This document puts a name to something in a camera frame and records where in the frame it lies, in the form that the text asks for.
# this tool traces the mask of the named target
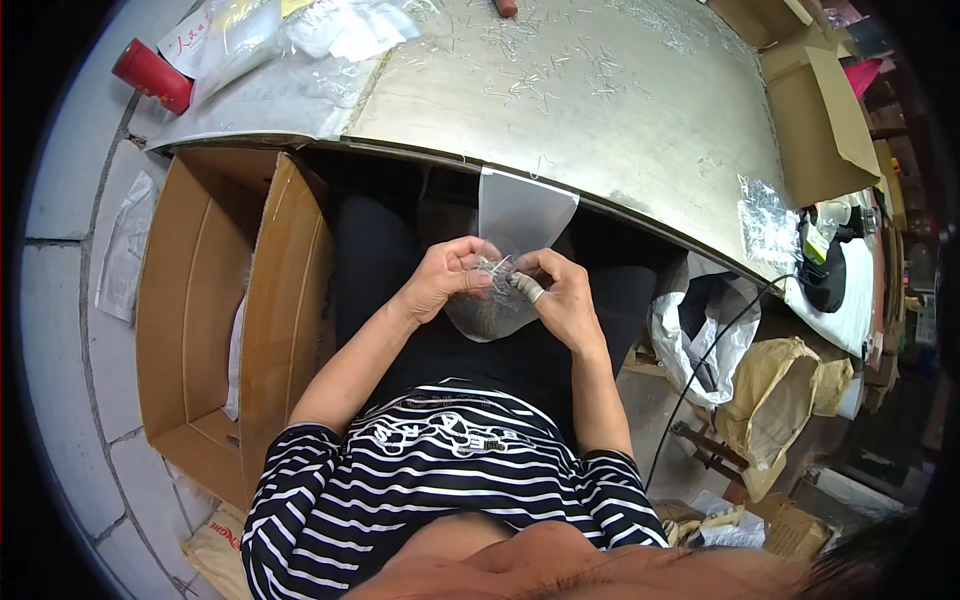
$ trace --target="wrist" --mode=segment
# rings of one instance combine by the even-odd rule
[[[607,340],[602,331],[590,335],[581,343],[570,346],[570,354],[578,362],[610,362],[610,353],[607,351]]]
[[[397,296],[387,300],[387,303],[380,308],[380,312],[388,322],[397,327],[400,333],[411,335],[420,326],[420,321],[414,317],[412,311]]]

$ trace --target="forearm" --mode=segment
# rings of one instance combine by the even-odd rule
[[[314,376],[290,424],[319,422],[344,435],[416,328],[393,300],[381,306]]]
[[[606,344],[573,351],[573,427],[580,452],[620,450],[631,457],[630,426],[613,381]]]

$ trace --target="person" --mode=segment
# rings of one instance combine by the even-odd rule
[[[365,198],[335,235],[339,349],[267,452],[241,543],[255,598],[782,597],[810,571],[668,547],[614,384],[650,270],[527,254],[553,279],[540,319],[478,344],[443,307],[490,284],[482,240],[419,260]]]

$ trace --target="black pants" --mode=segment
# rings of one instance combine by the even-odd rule
[[[350,198],[340,206],[335,242],[339,349],[410,278],[421,254],[404,220],[368,198]],[[616,262],[623,262],[622,254]],[[649,269],[629,265],[588,266],[588,271],[616,376],[646,317],[657,277]],[[564,441],[575,450],[570,363],[570,351],[539,320],[511,336],[481,344],[461,334],[441,310],[411,336],[361,412],[408,388],[463,377],[533,404],[557,423]]]

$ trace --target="hand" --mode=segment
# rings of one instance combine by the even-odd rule
[[[534,303],[550,333],[574,354],[600,348],[606,351],[607,342],[593,310],[586,269],[548,248],[524,254],[517,267],[527,273],[539,267],[553,278],[550,289]]]
[[[425,324],[437,316],[453,294],[481,293],[491,284],[492,277],[469,269],[476,266],[477,253],[482,248],[484,241],[472,235],[431,246],[393,301],[415,324]]]

